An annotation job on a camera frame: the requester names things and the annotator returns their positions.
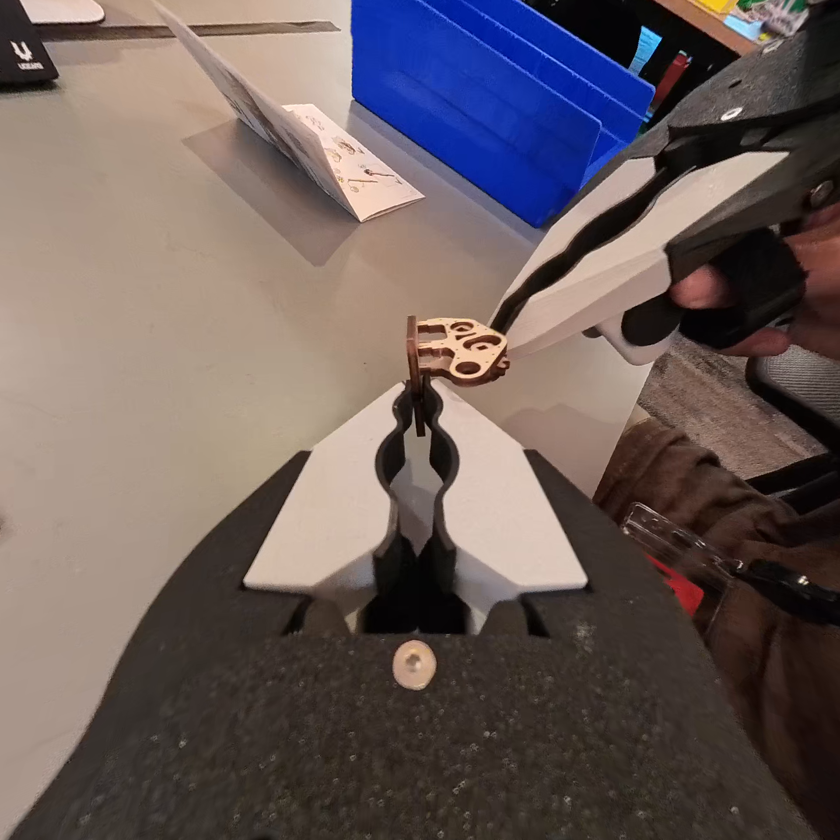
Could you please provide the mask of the small wooden model assembly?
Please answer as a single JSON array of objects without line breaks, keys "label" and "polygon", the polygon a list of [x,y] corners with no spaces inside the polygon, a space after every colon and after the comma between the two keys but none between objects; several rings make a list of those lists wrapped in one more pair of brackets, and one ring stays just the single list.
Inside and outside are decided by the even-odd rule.
[{"label": "small wooden model assembly", "polygon": [[501,378],[508,370],[508,340],[472,318],[409,316],[406,361],[416,433],[425,435],[425,393],[433,378],[474,387]]}]

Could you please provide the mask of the grey mesh office chair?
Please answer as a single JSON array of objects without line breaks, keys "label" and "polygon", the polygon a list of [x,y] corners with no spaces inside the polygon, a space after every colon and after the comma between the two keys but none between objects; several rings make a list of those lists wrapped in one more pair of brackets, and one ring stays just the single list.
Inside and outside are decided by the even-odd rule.
[{"label": "grey mesh office chair", "polygon": [[750,391],[820,443],[825,453],[748,479],[751,488],[805,515],[839,498],[839,367],[793,347],[747,362]]}]

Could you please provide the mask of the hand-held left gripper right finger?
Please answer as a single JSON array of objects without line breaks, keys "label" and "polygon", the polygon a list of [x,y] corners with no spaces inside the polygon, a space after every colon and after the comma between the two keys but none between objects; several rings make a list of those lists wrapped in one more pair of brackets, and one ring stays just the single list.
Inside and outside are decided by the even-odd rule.
[{"label": "hand-held left gripper right finger", "polygon": [[429,462],[442,485],[433,537],[442,589],[466,607],[467,634],[522,595],[580,592],[587,574],[526,450],[446,384],[427,384]]}]

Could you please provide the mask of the person's right hand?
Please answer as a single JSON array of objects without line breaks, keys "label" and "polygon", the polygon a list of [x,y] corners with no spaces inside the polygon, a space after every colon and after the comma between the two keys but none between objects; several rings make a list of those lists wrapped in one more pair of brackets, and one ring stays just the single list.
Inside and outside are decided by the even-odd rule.
[{"label": "person's right hand", "polygon": [[[721,352],[740,358],[769,358],[797,346],[839,361],[839,205],[806,219],[801,230],[787,238],[807,273],[806,290],[785,329],[763,328]],[[731,293],[725,277],[703,266],[669,290],[675,305],[688,310],[725,308]]]}]

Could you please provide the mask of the dark flat strip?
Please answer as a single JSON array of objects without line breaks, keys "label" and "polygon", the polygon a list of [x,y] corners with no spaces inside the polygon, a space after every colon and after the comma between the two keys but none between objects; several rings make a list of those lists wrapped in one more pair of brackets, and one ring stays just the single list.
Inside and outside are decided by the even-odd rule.
[{"label": "dark flat strip", "polygon": [[[197,37],[239,37],[257,35],[305,35],[340,32],[339,27],[326,20],[303,22],[265,22],[250,24],[192,24],[186,27]],[[121,25],[97,27],[91,33],[96,40],[142,40],[175,38],[175,32],[166,25]]]}]

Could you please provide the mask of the folded white instruction booklet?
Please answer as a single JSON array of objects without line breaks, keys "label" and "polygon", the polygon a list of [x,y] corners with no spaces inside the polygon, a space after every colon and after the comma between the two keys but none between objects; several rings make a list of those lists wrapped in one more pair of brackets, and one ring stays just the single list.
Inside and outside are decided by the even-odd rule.
[{"label": "folded white instruction booklet", "polygon": [[316,106],[281,106],[248,82],[180,18],[154,7],[238,119],[283,154],[357,222],[424,200],[424,194]]}]

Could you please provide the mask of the red card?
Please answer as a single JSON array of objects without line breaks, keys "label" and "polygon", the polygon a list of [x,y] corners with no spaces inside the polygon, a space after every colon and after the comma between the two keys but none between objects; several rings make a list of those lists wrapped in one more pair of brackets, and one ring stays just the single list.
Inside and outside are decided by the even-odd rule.
[{"label": "red card", "polygon": [[666,563],[656,559],[652,554],[646,553],[646,557],[663,577],[684,612],[694,617],[705,599],[703,589]]}]

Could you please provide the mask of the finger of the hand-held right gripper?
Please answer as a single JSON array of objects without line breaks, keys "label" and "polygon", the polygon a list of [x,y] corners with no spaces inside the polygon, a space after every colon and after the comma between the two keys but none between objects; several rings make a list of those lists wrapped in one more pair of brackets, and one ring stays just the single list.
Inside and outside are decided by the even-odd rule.
[{"label": "finger of the hand-held right gripper", "polygon": [[[742,152],[683,174],[667,170],[666,188],[626,233],[584,257],[558,284],[524,306],[511,329],[504,330],[507,356],[525,358],[593,329],[626,360],[657,359],[672,344],[684,318],[669,296],[670,288],[729,247],[736,236],[712,234],[708,246],[700,235],[736,200],[750,198],[754,186],[774,174],[787,156]],[[571,204],[621,163],[646,157],[654,158],[609,164]],[[548,231],[507,292],[528,270],[556,253],[562,242],[561,234]]]},{"label": "finger of the hand-held right gripper", "polygon": [[625,161],[599,177],[592,190],[569,205],[549,230],[549,235],[561,234],[560,249],[514,283],[490,326],[510,330],[532,298],[558,284],[584,257],[626,233],[666,186],[667,170],[658,169],[652,157]]}]

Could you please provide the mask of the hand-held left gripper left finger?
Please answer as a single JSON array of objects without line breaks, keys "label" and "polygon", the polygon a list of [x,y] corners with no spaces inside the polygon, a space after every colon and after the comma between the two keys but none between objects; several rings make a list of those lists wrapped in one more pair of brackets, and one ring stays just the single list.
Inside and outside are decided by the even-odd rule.
[{"label": "hand-held left gripper left finger", "polygon": [[392,487],[412,424],[411,393],[398,382],[306,452],[245,573],[246,590],[332,603],[351,632],[362,632],[373,601],[417,570]]}]

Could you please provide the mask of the clear badge holder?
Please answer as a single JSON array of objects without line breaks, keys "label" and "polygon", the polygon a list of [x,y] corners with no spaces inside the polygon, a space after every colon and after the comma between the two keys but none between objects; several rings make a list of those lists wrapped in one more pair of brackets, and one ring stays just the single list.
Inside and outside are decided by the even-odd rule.
[{"label": "clear badge holder", "polygon": [[684,579],[705,592],[723,592],[747,569],[744,561],[641,503],[630,507],[620,529],[671,579]]}]

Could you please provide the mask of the blue plastic storage bin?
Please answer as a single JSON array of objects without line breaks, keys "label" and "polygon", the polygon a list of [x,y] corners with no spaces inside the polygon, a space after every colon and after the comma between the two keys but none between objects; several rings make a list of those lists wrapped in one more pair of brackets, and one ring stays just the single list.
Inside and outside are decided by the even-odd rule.
[{"label": "blue plastic storage bin", "polygon": [[582,183],[635,140],[655,95],[649,82],[524,2],[427,5],[600,123]]},{"label": "blue plastic storage bin", "polygon": [[602,122],[519,60],[476,2],[351,3],[353,98],[539,228],[570,201]]}]

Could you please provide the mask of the white flat pad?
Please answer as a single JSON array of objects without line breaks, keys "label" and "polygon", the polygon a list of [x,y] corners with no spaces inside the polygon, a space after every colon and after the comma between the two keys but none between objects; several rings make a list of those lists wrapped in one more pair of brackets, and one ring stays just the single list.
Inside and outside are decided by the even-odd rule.
[{"label": "white flat pad", "polygon": [[106,13],[96,1],[20,1],[35,26],[98,25]]}]

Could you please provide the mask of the black box with white logo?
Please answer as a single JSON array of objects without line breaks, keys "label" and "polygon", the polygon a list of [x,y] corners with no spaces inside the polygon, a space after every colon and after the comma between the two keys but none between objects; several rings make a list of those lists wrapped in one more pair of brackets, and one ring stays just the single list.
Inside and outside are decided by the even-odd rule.
[{"label": "black box with white logo", "polygon": [[58,78],[21,2],[1,1],[1,90],[47,87]]}]

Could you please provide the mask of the brown wooden shelf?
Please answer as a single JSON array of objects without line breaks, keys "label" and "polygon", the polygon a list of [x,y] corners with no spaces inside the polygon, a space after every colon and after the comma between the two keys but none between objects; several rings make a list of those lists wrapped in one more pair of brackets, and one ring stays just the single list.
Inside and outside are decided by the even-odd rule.
[{"label": "brown wooden shelf", "polygon": [[693,1],[654,1],[654,3],[737,56],[746,56],[761,47],[754,40],[742,36],[729,27],[726,23],[726,15],[718,14],[702,3]]}]

